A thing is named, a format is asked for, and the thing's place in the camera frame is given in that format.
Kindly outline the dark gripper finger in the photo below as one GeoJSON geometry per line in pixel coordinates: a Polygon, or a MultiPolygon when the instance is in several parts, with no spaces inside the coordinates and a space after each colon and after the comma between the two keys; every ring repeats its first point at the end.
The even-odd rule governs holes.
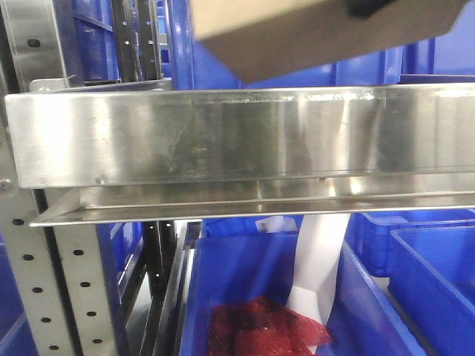
{"type": "Polygon", "coordinates": [[[393,3],[393,0],[346,0],[344,3],[349,15],[357,18],[368,18],[393,3]]]}

